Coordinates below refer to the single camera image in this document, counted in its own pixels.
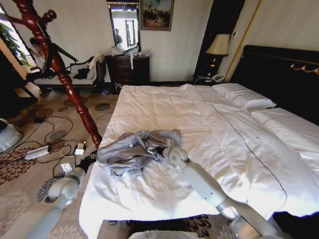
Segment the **lamp shade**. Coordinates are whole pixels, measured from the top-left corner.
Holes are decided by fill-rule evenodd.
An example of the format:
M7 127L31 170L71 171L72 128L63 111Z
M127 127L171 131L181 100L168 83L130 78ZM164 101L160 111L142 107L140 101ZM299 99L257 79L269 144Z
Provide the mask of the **lamp shade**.
M214 55L227 55L229 37L230 34L217 34L206 53Z

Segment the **carved wooden pole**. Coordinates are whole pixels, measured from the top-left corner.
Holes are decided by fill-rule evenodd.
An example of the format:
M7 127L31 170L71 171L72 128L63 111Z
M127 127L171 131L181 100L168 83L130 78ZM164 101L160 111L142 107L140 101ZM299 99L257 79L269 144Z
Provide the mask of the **carved wooden pole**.
M33 7L33 0L13 1L21 12L22 20L9 17L10 20L12 22L24 24L32 31L34 38L41 43L44 56L47 58L51 40L46 32L46 25L48 22L51 22L56 18L56 13L53 10L49 10L43 15L43 17L40 17ZM73 87L70 76L66 74L64 62L57 51L53 51L51 68L58 73L59 81L64 85L66 93L70 101L75 105L76 111L80 115L84 127L91 135L95 147L98 148L102 137L99 135L97 127L90 116L88 109L83 105L79 93Z

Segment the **floral carpet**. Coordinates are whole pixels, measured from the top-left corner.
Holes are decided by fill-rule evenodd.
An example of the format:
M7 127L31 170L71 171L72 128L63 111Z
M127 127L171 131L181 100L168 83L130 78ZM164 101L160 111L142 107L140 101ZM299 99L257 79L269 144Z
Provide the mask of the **floral carpet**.
M95 119L99 133L103 136L111 115L101 114L111 114L114 111L118 96L102 96L88 89L80 89L80 94L92 118ZM9 123L19 127L24 137L8 152L0 154L0 237L31 206L46 196L55 181L63 177L61 163L69 162L74 167L81 158L95 150L86 130L82 130L70 140L83 125L64 91L52 91L38 98L38 102L8 119ZM62 156L70 155L74 146L84 140L84 155ZM28 151L45 145L49 145L48 155L31 161L22 160ZM85 175L77 199L63 209L59 222L48 236L49 239L87 238L79 226L78 218L90 172L91 168ZM155 222L152 225L132 221L117 222L113 225L109 221L104 221L98 238L127 239L133 232L154 229L196 232L200 237L208 239L235 238L229 220L221 215L201 215Z

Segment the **mirror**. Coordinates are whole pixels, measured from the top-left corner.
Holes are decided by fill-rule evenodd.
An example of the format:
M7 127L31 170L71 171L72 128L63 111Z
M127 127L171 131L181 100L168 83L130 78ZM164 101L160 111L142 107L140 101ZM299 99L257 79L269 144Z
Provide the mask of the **mirror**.
M115 45L126 51L139 45L139 1L108 1Z

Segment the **white pillow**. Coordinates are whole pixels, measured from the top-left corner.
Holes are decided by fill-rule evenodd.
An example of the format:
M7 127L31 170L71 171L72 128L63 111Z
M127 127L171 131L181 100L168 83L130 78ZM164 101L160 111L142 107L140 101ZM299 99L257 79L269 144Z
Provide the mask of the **white pillow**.
M251 114L319 174L319 126L281 108Z
M234 105L247 111L262 110L276 106L270 99L237 83L219 84L212 87Z

